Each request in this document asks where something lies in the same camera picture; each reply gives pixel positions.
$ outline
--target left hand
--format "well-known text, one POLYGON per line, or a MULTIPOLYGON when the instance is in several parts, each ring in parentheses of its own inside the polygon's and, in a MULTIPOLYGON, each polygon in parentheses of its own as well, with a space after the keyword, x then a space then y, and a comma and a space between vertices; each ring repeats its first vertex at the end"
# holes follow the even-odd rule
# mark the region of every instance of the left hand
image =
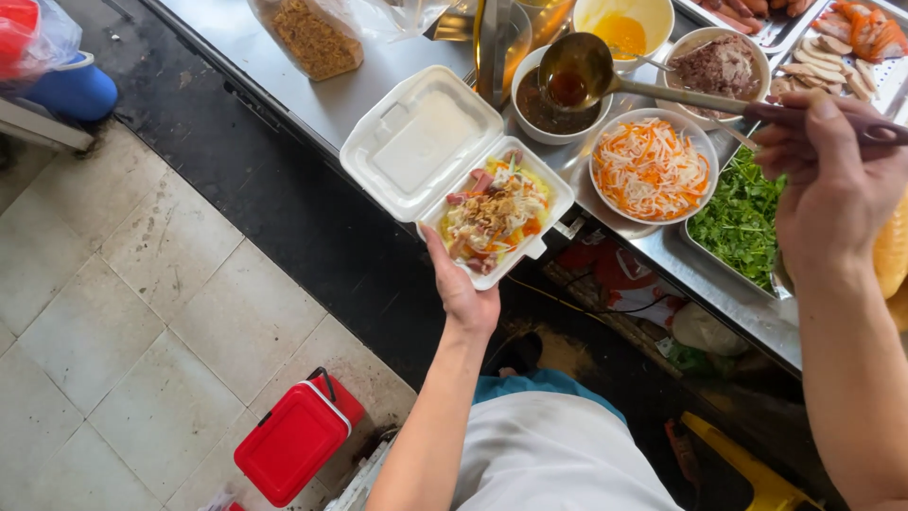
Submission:
POLYGON ((477 291, 467 272, 451 261, 441 236, 425 224, 420 224, 419 229, 426 236, 426 247, 435 266, 435 284, 448 321, 466 333, 488 341, 501 312, 498 284, 486 291, 477 291))

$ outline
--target cilantro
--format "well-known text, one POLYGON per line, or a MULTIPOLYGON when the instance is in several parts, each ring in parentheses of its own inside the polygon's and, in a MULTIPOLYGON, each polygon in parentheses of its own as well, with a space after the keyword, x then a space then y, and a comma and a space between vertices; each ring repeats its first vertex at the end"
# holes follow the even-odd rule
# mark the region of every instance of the cilantro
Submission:
POLYGON ((719 177, 713 198, 687 222, 697 243, 754 284, 772 291, 775 261, 775 206, 785 180, 766 181, 746 147, 719 177))

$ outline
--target ladle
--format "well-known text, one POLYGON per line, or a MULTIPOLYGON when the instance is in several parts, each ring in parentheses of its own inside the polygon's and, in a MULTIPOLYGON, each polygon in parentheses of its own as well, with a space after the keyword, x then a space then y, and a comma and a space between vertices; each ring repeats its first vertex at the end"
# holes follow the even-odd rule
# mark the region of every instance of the ladle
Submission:
MULTIPOLYGON (((806 110, 798 108, 748 103, 623 79, 615 73, 606 43, 585 32, 565 35, 546 51, 539 63, 539 88, 552 104, 566 111, 584 110, 605 95, 626 92, 792 128, 803 129, 807 115, 806 110)), ((854 128, 859 145, 908 145, 908 127, 867 115, 844 115, 854 128)))

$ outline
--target hand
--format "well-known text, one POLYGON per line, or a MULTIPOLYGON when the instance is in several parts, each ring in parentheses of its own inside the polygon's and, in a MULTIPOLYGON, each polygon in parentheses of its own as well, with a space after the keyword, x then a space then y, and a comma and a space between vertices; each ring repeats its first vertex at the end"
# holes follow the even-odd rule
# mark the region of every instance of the hand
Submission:
POLYGON ((859 147, 842 111, 882 116, 872 106, 818 89, 782 96, 808 107, 805 132, 770 125, 754 134, 766 179, 788 175, 775 231, 794 279, 824 279, 843 268, 873 271, 873 241, 908 181, 908 148, 859 147))
POLYGON ((498 284, 486 291, 477 291, 467 272, 451 261, 439 234, 425 224, 420 224, 419 228, 426 236, 426 247, 435 266, 435 284, 448 313, 448 321, 488 341, 495 331, 501 311, 498 284))

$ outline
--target white shirt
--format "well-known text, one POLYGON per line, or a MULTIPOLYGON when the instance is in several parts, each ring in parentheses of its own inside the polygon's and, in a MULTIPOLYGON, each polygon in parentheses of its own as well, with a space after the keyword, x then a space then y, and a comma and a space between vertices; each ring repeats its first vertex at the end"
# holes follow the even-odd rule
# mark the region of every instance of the white shirt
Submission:
POLYGON ((551 392, 473 406, 451 509, 681 511, 620 419, 551 392))

